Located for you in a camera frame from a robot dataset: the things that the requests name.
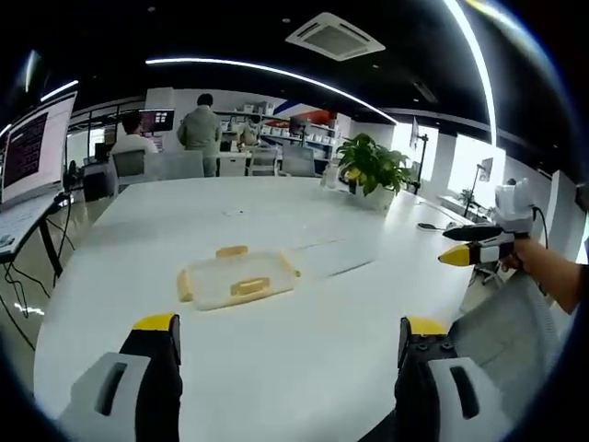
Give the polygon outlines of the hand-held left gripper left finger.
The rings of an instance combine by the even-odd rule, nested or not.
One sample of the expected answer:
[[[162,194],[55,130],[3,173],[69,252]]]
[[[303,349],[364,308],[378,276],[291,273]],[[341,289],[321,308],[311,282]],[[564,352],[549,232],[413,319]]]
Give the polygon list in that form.
[[[73,384],[58,423],[74,441],[178,441],[180,318],[136,322],[117,352],[101,356]]]

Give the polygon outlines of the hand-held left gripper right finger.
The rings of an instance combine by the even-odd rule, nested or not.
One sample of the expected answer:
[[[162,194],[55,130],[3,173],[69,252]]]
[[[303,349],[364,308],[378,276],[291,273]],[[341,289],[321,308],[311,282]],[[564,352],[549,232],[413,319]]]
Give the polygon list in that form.
[[[395,400],[397,441],[501,441],[511,427],[491,379],[426,318],[400,320]]]

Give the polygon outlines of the person's right hand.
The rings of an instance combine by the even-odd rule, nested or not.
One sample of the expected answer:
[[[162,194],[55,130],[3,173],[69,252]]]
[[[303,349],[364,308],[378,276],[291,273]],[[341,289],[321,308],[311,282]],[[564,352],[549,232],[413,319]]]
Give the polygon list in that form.
[[[509,270],[524,270],[529,275],[537,277],[541,270],[542,256],[545,249],[531,238],[516,238],[512,252],[501,260],[501,268]]]

